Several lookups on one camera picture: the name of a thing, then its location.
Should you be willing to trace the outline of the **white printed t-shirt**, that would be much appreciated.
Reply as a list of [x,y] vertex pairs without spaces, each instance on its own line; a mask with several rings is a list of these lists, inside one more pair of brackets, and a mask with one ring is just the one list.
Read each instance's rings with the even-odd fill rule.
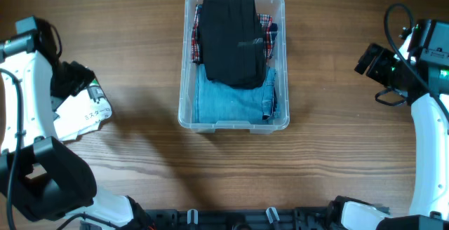
[[78,95],[70,95],[55,110],[53,123],[59,140],[64,142],[98,130],[101,122],[111,115],[111,104],[98,80],[94,79]]

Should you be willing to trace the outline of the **red blue plaid cloth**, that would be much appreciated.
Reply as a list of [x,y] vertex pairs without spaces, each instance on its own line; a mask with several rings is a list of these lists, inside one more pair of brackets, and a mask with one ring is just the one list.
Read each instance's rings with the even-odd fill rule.
[[[200,32],[199,32],[199,20],[201,16],[202,5],[197,4],[195,8],[194,16],[194,26],[192,28],[191,37],[191,60],[195,64],[201,64],[201,44],[200,44]],[[278,34],[278,25],[273,23],[273,18],[267,14],[257,15],[260,24],[262,26],[262,31],[264,33],[263,42],[264,48],[263,52],[267,60],[273,57],[273,49],[275,46],[276,36]]]

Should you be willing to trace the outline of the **black garment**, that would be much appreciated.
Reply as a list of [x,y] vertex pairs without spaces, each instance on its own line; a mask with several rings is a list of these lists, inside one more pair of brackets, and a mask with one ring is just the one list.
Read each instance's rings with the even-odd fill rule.
[[203,0],[199,42],[208,80],[240,89],[263,84],[266,58],[255,0]]

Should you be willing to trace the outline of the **blue denim jeans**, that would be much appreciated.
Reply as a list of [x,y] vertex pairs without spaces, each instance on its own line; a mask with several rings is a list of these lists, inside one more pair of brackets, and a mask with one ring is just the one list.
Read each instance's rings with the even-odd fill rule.
[[203,65],[197,67],[193,120],[196,123],[247,121],[265,125],[279,116],[276,70],[267,69],[262,86],[250,90],[232,88],[206,78]]

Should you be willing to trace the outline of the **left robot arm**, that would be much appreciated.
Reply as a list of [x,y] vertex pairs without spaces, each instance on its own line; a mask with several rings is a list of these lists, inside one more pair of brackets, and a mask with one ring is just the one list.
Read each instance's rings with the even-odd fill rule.
[[48,21],[30,16],[1,42],[6,127],[1,143],[1,192],[6,216],[29,221],[79,219],[99,229],[153,229],[154,220],[132,198],[102,191],[87,162],[67,148],[55,129],[56,111],[95,80],[78,62],[60,59],[62,44]]

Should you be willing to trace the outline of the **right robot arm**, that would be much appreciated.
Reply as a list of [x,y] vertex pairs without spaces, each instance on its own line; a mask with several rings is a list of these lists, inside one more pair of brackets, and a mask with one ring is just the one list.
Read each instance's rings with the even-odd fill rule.
[[374,205],[337,197],[326,223],[344,229],[448,228],[448,23],[419,20],[390,51],[375,43],[355,70],[410,105],[416,136],[415,188],[409,213],[391,217]]

